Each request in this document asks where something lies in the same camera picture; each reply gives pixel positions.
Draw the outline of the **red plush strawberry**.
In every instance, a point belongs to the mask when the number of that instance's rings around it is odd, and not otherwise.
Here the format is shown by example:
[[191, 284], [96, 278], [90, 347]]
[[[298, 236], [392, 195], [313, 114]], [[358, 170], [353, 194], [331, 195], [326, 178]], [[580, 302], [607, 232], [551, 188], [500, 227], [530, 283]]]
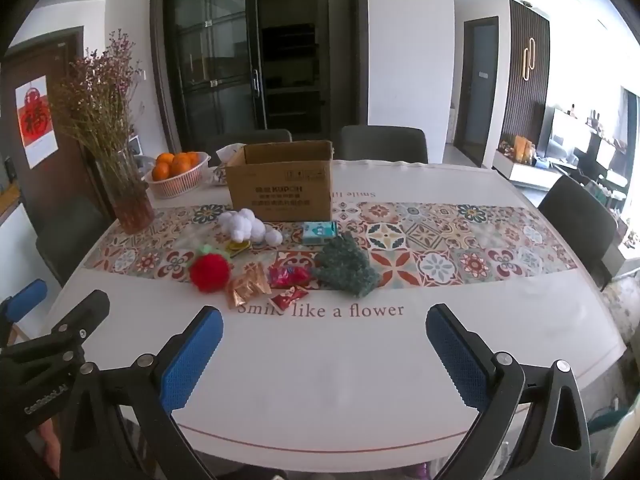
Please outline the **red plush strawberry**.
[[199, 292], [212, 294], [223, 290], [231, 278], [228, 255], [209, 244], [198, 248], [189, 268], [191, 283]]

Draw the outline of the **gold fortune biscuit packet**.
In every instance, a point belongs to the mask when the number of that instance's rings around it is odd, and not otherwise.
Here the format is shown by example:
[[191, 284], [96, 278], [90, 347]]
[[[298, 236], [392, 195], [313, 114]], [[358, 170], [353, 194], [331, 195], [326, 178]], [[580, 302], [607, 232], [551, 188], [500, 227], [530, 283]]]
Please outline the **gold fortune biscuit packet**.
[[271, 287], [264, 266], [258, 262], [228, 281], [224, 293], [231, 309], [244, 306], [259, 296], [269, 295]]

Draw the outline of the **small red candy packet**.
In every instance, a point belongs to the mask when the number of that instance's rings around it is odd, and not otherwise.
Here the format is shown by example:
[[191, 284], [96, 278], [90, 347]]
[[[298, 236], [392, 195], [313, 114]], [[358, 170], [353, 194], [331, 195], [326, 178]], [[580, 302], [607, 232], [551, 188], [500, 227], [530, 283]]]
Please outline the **small red candy packet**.
[[308, 290], [298, 285], [291, 286], [270, 298], [270, 304], [280, 313], [286, 312], [296, 305], [299, 299], [308, 295]]

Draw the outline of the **red snack packet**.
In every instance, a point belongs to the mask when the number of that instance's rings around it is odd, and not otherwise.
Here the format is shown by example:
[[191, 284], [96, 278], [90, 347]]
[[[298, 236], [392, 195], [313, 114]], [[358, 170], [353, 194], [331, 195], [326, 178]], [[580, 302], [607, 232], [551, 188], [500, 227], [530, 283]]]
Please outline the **red snack packet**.
[[308, 266], [270, 266], [269, 285], [274, 289], [287, 289], [293, 286], [305, 287], [312, 279]]

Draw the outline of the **white plush toy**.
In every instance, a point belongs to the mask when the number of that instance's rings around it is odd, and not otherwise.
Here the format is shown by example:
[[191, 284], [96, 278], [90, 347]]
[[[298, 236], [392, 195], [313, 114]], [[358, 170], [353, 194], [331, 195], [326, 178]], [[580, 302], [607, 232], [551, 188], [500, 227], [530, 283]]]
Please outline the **white plush toy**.
[[221, 231], [230, 237], [233, 243], [266, 244], [278, 247], [283, 243], [280, 231], [267, 226], [259, 220], [254, 211], [243, 208], [239, 211], [225, 211], [217, 218]]

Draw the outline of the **teal tissue pack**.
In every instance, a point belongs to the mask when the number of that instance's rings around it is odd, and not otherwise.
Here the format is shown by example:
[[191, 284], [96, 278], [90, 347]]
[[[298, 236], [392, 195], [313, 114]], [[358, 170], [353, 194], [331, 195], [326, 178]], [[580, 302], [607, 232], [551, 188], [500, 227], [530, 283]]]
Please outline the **teal tissue pack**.
[[329, 243], [337, 237], [336, 221], [304, 222], [302, 243], [307, 246], [319, 246]]

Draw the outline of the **green knitted glove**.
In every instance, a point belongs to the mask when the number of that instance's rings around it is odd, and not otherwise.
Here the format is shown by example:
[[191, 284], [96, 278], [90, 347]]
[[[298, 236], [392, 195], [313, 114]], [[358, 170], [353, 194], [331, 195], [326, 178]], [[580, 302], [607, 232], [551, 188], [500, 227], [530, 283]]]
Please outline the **green knitted glove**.
[[329, 289], [362, 298], [373, 292], [381, 277], [369, 256], [350, 233], [338, 234], [314, 257], [312, 276]]

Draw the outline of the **dark chair left side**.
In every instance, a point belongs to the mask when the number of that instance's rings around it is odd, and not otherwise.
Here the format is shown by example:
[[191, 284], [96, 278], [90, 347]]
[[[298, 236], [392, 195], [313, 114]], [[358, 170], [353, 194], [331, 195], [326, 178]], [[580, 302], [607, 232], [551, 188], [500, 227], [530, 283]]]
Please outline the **dark chair left side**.
[[66, 284], [109, 226], [85, 196], [73, 198], [53, 215], [37, 235], [36, 248], [58, 284]]

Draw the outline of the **dark chair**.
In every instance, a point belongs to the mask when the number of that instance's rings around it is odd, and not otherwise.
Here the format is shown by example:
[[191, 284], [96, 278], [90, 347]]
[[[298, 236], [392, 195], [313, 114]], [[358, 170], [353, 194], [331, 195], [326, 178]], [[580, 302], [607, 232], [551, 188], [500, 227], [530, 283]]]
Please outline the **dark chair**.
[[335, 138], [335, 157], [428, 163], [424, 132], [397, 126], [345, 126]]
[[36, 248], [58, 284], [66, 284], [109, 226], [85, 196], [73, 198], [53, 215], [37, 235]]
[[611, 281], [603, 263], [614, 242], [616, 222], [608, 210], [571, 177], [562, 176], [540, 202], [538, 210], [572, 248], [601, 289]]
[[273, 142], [291, 142], [292, 134], [286, 129], [267, 129], [228, 133], [222, 136], [212, 136], [203, 144], [203, 151], [212, 156], [212, 164], [218, 165], [220, 158], [216, 151], [231, 144], [261, 144]]

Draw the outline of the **glass vase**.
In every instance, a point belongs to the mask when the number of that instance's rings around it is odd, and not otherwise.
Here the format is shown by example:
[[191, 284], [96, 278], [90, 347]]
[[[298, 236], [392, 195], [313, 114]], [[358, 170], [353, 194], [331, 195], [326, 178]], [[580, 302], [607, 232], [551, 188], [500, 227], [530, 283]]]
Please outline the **glass vase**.
[[154, 210], [134, 156], [124, 148], [99, 158], [96, 164], [124, 232], [131, 235], [145, 230], [154, 220]]

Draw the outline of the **orange fruit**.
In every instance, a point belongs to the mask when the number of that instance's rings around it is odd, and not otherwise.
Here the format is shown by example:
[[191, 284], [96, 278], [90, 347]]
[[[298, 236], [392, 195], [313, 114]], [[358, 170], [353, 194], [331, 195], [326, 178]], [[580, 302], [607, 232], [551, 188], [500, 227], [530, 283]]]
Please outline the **orange fruit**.
[[174, 160], [175, 155], [171, 153], [162, 153], [157, 156], [156, 162], [159, 164], [160, 162], [166, 162], [166, 164], [171, 164]]
[[177, 154], [171, 161], [169, 166], [169, 175], [171, 177], [178, 177], [180, 174], [185, 174], [192, 169], [192, 159], [186, 153]]
[[164, 160], [160, 160], [156, 163], [152, 170], [152, 179], [155, 182], [160, 182], [166, 180], [170, 177], [171, 166], [169, 162], [165, 162]]

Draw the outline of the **white tablecloth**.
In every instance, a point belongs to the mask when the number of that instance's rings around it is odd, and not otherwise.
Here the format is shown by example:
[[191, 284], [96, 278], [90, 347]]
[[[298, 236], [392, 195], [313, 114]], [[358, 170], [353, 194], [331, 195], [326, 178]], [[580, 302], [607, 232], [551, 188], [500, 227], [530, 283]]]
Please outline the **white tablecloth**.
[[[334, 197], [526, 207], [495, 171], [444, 164], [334, 162]], [[468, 330], [518, 362], [570, 364], [580, 388], [624, 353], [612, 316], [584, 267], [488, 284], [381, 288], [362, 301], [314, 290], [313, 316], [236, 313], [224, 295], [167, 278], [84, 268], [62, 288], [45, 331], [93, 289], [111, 311], [89, 336], [86, 359], [128, 366], [156, 353], [203, 306], [221, 310], [224, 336], [186, 408], [190, 443], [236, 462], [298, 471], [366, 471], [452, 452], [476, 411], [466, 408], [427, 340], [426, 311], [448, 304]]]

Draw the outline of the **pink fruit basket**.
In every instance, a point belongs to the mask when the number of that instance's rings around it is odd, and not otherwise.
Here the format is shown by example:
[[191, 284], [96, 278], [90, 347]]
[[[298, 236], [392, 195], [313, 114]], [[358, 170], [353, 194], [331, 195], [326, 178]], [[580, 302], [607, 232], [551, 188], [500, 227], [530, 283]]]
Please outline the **pink fruit basket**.
[[209, 159], [209, 154], [198, 152], [198, 163], [184, 174], [155, 181], [152, 176], [152, 170], [150, 170], [144, 175], [143, 181], [149, 185], [149, 189], [155, 198], [169, 200], [194, 190], [205, 181]]

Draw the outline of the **dried flower bouquet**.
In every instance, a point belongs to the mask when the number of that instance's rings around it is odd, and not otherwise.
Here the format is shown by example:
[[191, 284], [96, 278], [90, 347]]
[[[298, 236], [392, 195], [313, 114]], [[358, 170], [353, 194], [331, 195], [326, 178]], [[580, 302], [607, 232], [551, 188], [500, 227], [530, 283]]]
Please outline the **dried flower bouquet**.
[[134, 121], [141, 114], [131, 102], [142, 78], [132, 50], [129, 35], [114, 30], [104, 50], [70, 62], [70, 72], [50, 91], [53, 118], [62, 133], [79, 142], [95, 161], [124, 148], [130, 151]]

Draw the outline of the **floral tissue box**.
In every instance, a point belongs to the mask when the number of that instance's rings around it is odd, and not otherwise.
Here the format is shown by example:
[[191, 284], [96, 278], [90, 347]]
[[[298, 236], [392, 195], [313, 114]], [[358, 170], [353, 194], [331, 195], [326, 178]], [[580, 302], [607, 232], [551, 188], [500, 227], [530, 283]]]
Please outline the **floral tissue box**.
[[228, 162], [230, 162], [238, 151], [242, 150], [243, 146], [244, 143], [232, 143], [216, 151], [219, 164], [213, 170], [213, 185], [225, 186], [227, 184], [226, 170]]

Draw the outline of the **dark chair right side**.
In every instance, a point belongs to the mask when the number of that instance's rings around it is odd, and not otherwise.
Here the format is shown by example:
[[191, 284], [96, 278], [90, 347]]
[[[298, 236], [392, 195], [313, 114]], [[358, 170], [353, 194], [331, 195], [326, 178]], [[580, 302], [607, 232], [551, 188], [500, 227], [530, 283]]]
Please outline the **dark chair right side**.
[[601, 289], [611, 281], [603, 263], [614, 242], [616, 222], [608, 210], [571, 177], [562, 176], [540, 202], [538, 210], [572, 248]]

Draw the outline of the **brown cardboard box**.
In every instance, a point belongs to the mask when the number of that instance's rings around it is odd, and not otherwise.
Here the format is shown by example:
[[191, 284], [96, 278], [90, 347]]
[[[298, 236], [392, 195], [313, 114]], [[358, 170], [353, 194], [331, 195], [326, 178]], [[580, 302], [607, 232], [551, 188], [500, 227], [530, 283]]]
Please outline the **brown cardboard box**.
[[333, 146], [329, 141], [246, 144], [227, 162], [233, 208], [262, 221], [329, 221]]

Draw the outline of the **dark chair back left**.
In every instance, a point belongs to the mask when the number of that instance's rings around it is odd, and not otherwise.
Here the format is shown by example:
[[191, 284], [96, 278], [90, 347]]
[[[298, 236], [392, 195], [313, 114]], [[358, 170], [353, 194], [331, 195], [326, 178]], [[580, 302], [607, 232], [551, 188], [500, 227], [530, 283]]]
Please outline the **dark chair back left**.
[[261, 144], [273, 142], [291, 142], [292, 134], [286, 129], [267, 129], [228, 133], [222, 136], [212, 136], [203, 144], [203, 151], [212, 156], [212, 164], [218, 165], [220, 158], [216, 151], [231, 144]]

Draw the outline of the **patterned table runner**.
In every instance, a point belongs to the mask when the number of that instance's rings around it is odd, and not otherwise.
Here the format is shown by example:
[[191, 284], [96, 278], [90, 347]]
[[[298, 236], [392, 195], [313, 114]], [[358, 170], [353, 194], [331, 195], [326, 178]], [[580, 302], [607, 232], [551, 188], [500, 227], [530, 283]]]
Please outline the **patterned table runner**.
[[390, 202], [334, 203], [324, 226], [270, 222], [280, 243], [232, 243], [219, 204], [162, 208], [137, 234], [112, 226], [85, 260], [87, 270], [185, 282], [202, 252], [225, 255], [235, 271], [254, 266], [346, 268], [367, 261], [383, 288], [489, 283], [574, 270], [578, 262], [538, 212], [526, 207]]

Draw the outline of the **white tv console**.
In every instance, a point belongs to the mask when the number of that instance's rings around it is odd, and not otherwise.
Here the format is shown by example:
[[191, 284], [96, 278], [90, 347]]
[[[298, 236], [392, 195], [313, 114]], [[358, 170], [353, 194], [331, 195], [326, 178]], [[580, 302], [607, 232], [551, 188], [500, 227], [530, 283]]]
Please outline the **white tv console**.
[[562, 174], [555, 169], [537, 168], [519, 162], [512, 162], [509, 157], [499, 151], [495, 152], [492, 168], [506, 180], [520, 188], [534, 188], [538, 191], [549, 191]]

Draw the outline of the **black glass cabinet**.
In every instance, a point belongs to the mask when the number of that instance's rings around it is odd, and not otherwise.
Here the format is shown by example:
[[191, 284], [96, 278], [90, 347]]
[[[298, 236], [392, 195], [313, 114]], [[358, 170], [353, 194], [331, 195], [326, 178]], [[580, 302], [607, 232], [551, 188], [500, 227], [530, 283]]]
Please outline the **black glass cabinet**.
[[367, 0], [150, 0], [168, 145], [332, 140], [368, 120]]

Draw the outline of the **dark chair back right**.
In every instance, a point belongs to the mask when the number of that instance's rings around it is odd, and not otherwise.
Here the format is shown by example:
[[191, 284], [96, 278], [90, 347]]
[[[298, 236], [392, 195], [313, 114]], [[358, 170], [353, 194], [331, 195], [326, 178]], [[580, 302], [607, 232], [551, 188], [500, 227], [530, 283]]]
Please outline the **dark chair back right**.
[[428, 163], [424, 132], [397, 126], [345, 126], [335, 138], [335, 157]]

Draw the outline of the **red fu wall poster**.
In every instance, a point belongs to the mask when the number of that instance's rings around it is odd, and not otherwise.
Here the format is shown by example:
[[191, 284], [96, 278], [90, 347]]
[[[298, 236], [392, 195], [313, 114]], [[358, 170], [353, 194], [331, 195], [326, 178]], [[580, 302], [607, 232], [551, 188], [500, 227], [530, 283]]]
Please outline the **red fu wall poster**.
[[18, 131], [29, 169], [58, 150], [49, 104], [47, 77], [42, 75], [15, 89]]

